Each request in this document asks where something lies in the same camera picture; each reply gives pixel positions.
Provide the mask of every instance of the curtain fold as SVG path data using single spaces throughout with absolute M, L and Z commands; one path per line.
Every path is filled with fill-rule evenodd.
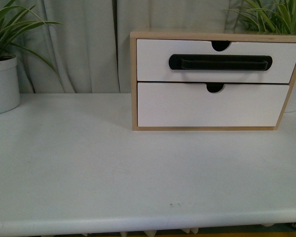
M 236 14 L 223 10 L 242 1 L 17 0 L 25 6 L 35 4 L 35 13 L 42 19 L 62 23 L 31 30 L 19 39 L 59 72 L 58 78 L 35 56 L 17 51 L 20 91 L 130 92 L 131 31 L 149 27 L 234 29 Z
M 53 63 L 60 78 L 38 58 L 19 53 L 21 92 L 31 92 L 30 81 L 37 93 L 119 92 L 112 1 L 19 0 L 19 3 L 35 4 L 34 10 L 42 19 L 62 23 L 31 30 L 22 39 L 26 47 Z

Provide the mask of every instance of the drawer handle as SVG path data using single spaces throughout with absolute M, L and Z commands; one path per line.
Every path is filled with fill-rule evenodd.
M 218 93 L 224 87 L 224 83 L 222 82 L 208 82 L 206 83 L 206 89 L 210 93 Z
M 271 56 L 173 54 L 169 66 L 173 70 L 266 71 Z

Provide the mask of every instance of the spider plant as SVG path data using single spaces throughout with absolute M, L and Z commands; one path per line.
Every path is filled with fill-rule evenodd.
M 21 5 L 15 5 L 15 0 L 9 0 L 3 7 L 0 7 L 0 61 L 13 58 L 10 53 L 10 47 L 20 48 L 45 62 L 55 73 L 53 65 L 33 50 L 16 43 L 16 39 L 27 31 L 49 24 L 59 24 L 55 21 L 43 21 L 36 15 L 32 9 L 35 5 L 27 8 Z M 25 16 L 31 14 L 35 20 L 26 20 Z
M 296 0 L 245 0 L 238 10 L 246 30 L 296 35 Z

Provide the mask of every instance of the table top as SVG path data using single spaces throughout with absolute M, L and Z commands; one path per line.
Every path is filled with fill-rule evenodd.
M 296 222 L 277 131 L 132 131 L 130 94 L 23 94 L 0 114 L 0 236 Z

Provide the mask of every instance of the potted plant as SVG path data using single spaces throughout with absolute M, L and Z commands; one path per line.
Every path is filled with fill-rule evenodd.
M 11 47 L 26 50 L 42 61 L 54 71 L 55 68 L 34 51 L 16 43 L 16 39 L 27 31 L 48 24 L 58 24 L 54 21 L 43 21 L 32 9 L 14 5 L 15 0 L 9 0 L 0 7 L 0 113 L 11 110 L 19 105 L 20 93 L 16 73 L 17 59 L 10 53 Z M 35 20 L 26 20 L 25 16 L 32 14 Z
M 246 30 L 296 35 L 296 0 L 245 0 L 238 10 L 239 21 Z M 296 111 L 296 82 L 285 112 Z

